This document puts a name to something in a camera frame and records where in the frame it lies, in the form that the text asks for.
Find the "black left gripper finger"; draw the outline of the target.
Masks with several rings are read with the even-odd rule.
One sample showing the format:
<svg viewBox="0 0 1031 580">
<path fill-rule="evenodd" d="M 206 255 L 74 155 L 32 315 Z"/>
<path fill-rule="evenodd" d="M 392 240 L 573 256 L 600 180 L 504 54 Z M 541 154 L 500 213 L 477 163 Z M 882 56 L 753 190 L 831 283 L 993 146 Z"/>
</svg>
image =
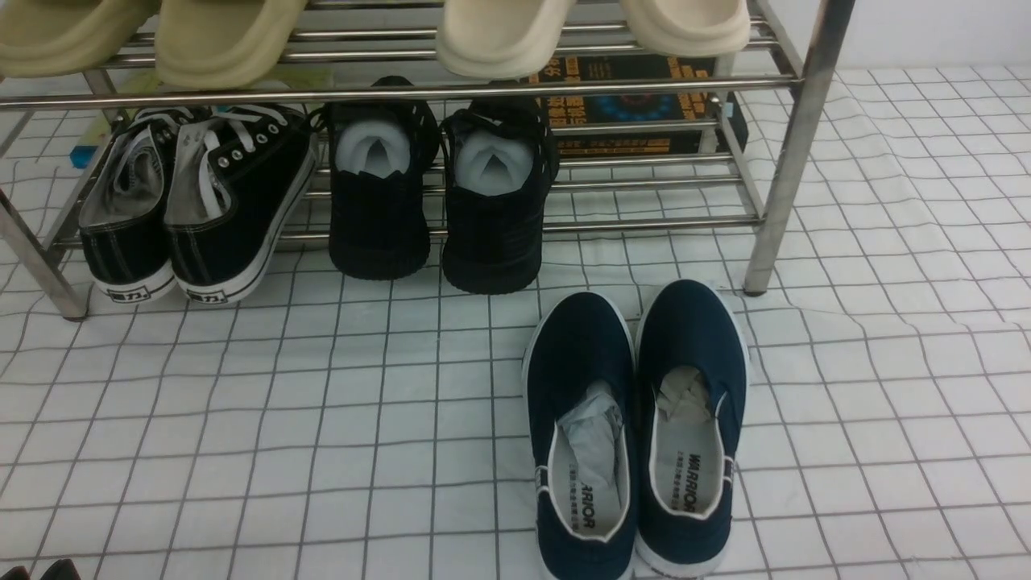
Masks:
<svg viewBox="0 0 1031 580">
<path fill-rule="evenodd" d="M 30 580 L 28 570 L 25 566 L 14 566 L 0 576 L 0 580 Z"/>
</svg>

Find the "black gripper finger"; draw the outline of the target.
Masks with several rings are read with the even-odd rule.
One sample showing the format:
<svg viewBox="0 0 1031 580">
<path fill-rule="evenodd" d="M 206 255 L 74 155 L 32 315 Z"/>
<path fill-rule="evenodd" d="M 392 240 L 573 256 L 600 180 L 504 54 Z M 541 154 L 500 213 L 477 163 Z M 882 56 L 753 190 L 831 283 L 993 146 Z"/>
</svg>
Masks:
<svg viewBox="0 0 1031 580">
<path fill-rule="evenodd" d="M 58 559 L 38 578 L 39 580 L 81 580 L 80 572 L 71 558 Z"/>
</svg>

